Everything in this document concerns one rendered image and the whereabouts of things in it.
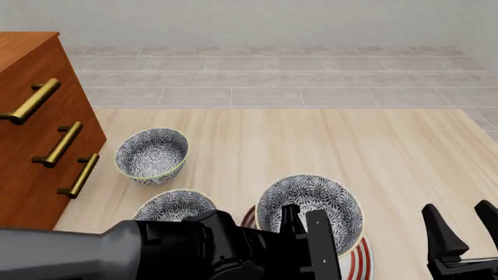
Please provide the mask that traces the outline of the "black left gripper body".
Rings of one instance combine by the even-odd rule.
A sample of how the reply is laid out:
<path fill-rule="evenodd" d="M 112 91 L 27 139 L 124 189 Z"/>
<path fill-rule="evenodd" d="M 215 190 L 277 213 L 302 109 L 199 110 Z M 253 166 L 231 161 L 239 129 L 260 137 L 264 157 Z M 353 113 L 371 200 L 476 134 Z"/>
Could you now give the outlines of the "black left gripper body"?
<path fill-rule="evenodd" d="M 300 267 L 300 274 L 311 280 L 342 280 L 333 232 L 324 210 L 306 213 L 307 233 L 299 240 L 306 240 L 310 264 Z"/>

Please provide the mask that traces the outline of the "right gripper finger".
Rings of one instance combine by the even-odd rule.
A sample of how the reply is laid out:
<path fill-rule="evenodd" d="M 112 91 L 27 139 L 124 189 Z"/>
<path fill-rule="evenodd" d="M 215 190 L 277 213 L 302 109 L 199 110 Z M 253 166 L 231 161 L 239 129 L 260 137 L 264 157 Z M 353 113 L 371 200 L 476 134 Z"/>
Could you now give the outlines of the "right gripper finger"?
<path fill-rule="evenodd" d="M 498 243 L 498 208 L 487 200 L 481 200 L 474 209 L 493 242 Z"/>
<path fill-rule="evenodd" d="M 425 205 L 422 214 L 428 242 L 428 261 L 460 262 L 469 246 L 454 233 L 434 205 Z"/>

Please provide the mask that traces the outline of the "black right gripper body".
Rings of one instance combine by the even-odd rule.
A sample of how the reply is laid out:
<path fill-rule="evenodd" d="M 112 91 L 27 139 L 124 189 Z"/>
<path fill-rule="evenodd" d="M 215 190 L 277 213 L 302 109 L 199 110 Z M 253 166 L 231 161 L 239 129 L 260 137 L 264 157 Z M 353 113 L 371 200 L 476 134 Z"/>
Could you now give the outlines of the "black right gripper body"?
<path fill-rule="evenodd" d="M 428 257 L 433 280 L 498 280 L 498 257 L 470 258 L 459 256 L 445 260 Z"/>

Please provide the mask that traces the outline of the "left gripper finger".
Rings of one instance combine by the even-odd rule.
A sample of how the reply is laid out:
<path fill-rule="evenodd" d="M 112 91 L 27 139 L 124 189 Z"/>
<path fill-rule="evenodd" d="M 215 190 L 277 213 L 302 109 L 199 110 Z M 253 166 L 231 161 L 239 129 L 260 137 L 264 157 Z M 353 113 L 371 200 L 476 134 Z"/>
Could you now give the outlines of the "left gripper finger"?
<path fill-rule="evenodd" d="M 282 218 L 279 232 L 284 234 L 304 234 L 306 230 L 299 217 L 300 206 L 295 204 L 282 206 Z"/>

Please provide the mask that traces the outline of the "wide patterned black-white bowl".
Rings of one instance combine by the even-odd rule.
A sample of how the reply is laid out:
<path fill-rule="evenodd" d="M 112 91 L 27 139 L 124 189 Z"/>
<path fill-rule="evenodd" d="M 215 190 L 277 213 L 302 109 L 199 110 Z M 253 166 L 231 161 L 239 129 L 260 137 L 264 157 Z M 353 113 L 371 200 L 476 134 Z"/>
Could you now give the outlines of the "wide patterned black-white bowl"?
<path fill-rule="evenodd" d="M 266 189 L 255 206 L 257 227 L 278 233 L 282 207 L 291 204 L 300 207 L 298 216 L 304 228 L 307 212 L 326 212 L 340 258 L 353 251 L 363 237 L 363 210 L 354 195 L 337 181 L 309 174 L 284 177 Z"/>

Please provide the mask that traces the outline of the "white plate with red rings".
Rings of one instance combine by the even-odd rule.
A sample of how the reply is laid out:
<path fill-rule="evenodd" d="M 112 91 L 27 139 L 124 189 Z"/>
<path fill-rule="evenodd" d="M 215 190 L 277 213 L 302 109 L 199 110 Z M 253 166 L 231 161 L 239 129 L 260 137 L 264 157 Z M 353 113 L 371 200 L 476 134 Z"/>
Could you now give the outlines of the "white plate with red rings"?
<path fill-rule="evenodd" d="M 240 221 L 240 226 L 245 228 L 259 229 L 257 226 L 256 205 L 252 205 Z M 299 217 L 303 226 L 307 226 L 306 212 L 315 209 L 310 207 L 300 207 Z M 370 241 L 366 235 L 362 235 L 361 240 L 351 251 L 338 259 L 342 280 L 374 280 L 374 253 Z"/>

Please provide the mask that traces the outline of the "deep patterned black-white bowl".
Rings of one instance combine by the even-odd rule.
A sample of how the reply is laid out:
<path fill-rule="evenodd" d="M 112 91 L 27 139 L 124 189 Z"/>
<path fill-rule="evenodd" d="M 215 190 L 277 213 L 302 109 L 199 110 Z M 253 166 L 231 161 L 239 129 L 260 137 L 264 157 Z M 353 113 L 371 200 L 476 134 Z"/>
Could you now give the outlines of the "deep patterned black-white bowl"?
<path fill-rule="evenodd" d="M 172 128 L 150 128 L 128 137 L 114 163 L 121 174 L 146 185 L 163 184 L 181 172 L 189 153 L 185 135 Z"/>

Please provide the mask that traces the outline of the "wooden cabinet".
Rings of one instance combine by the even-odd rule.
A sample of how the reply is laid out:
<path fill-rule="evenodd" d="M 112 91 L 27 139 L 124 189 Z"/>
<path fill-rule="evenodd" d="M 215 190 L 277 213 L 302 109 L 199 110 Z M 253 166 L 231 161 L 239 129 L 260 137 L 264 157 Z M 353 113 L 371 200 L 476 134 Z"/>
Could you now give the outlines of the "wooden cabinet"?
<path fill-rule="evenodd" d="M 52 229 L 74 199 L 58 195 L 82 169 L 78 158 L 106 141 L 57 32 L 0 32 L 0 113 L 13 112 L 34 83 L 57 79 L 61 86 L 22 125 L 0 120 L 0 228 Z M 58 127 L 83 128 L 54 168 L 32 163 L 48 156 L 63 136 Z"/>

